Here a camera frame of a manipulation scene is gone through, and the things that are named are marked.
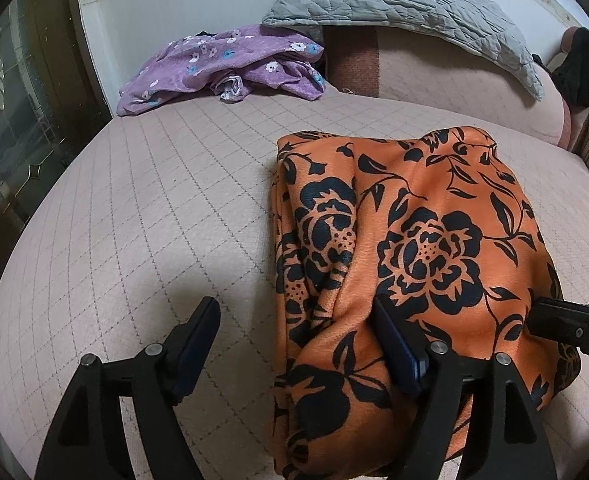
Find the black cloth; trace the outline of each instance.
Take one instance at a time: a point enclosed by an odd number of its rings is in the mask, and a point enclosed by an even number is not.
[[[539,56],[539,54],[532,54],[532,59],[538,66],[545,70],[545,72],[552,75],[552,72],[550,72],[549,68],[545,66],[545,63],[543,63],[543,60],[541,59],[541,56]]]
[[[589,106],[589,30],[579,28],[565,61],[551,74],[552,81],[570,104]]]

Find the textile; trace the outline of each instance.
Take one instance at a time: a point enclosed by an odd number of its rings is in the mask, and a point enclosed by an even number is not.
[[[263,23],[378,25],[437,36],[490,60],[514,75],[536,100],[543,98],[525,38],[490,0],[277,0]]]
[[[545,97],[536,101],[505,70],[434,36],[393,27],[323,33],[325,78],[341,91],[450,110],[567,148],[567,105],[539,66]]]
[[[171,41],[120,90],[117,115],[137,115],[182,93],[209,86],[225,102],[241,101],[252,85],[313,101],[324,90],[314,68],[323,47],[285,28],[248,25],[213,37]]]
[[[276,469],[346,479],[391,463],[415,406],[390,384],[375,296],[459,355],[509,354],[537,408],[580,371],[577,349],[524,330],[561,284],[529,200],[480,128],[418,140],[300,132],[278,141]],[[449,457],[465,445],[463,400]]]
[[[572,36],[567,57],[554,72],[552,80],[571,105],[589,106],[589,29],[580,27]]]
[[[175,408],[207,480],[278,480],[270,181],[290,132],[402,139],[453,124],[492,132],[535,211],[566,299],[589,303],[589,172],[574,153],[412,103],[271,91],[230,106],[203,92],[114,118],[52,187],[0,283],[0,432],[29,476],[79,359],[130,358],[163,341],[203,296],[222,323],[194,393]],[[560,480],[589,456],[589,357],[543,411]],[[131,402],[135,475],[152,480]],[[444,465],[454,480],[459,459]]]

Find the grid pattern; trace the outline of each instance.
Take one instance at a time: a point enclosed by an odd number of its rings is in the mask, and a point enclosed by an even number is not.
[[[203,296],[222,325],[178,419],[207,480],[274,478],[274,333],[268,192],[275,142],[316,129],[408,138],[486,128],[535,209],[565,296],[589,301],[589,173],[581,160],[501,126],[404,102],[340,94],[316,102],[212,96],[111,121],[37,210],[0,284],[0,431],[28,474],[81,355],[128,358],[163,340]],[[132,406],[124,421],[137,477],[150,478]],[[562,478],[589,453],[589,358],[547,410]],[[455,463],[442,478],[454,476]]]

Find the bolt head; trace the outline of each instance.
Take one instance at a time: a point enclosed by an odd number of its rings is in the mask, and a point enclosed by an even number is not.
[[[448,351],[448,346],[443,341],[432,341],[430,343],[430,349],[439,355],[443,355]]]
[[[152,343],[151,345],[146,346],[145,352],[149,356],[159,355],[163,351],[163,345],[160,343]]]
[[[508,354],[504,354],[503,352],[499,352],[497,354],[497,362],[500,365],[508,366],[512,362],[512,358]]]
[[[95,361],[97,360],[97,356],[94,354],[85,354],[81,357],[81,365],[82,366],[92,366]]]

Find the folded cloth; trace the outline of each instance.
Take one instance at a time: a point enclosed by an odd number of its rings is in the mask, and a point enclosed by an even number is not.
[[[570,104],[589,106],[589,29],[579,27],[572,36],[567,57],[554,72],[552,81]]]
[[[216,36],[171,41],[121,88],[117,115],[137,115],[206,86],[225,102],[241,101],[246,82],[283,89],[313,101],[324,80],[311,62],[323,47],[286,28],[248,25]]]
[[[416,406],[391,386],[366,320],[380,296],[458,354],[509,354],[538,408],[580,370],[574,347],[524,330],[561,286],[532,206],[473,127],[418,140],[300,132],[278,141],[273,454],[289,480],[388,465]],[[465,445],[471,399],[448,452]]]

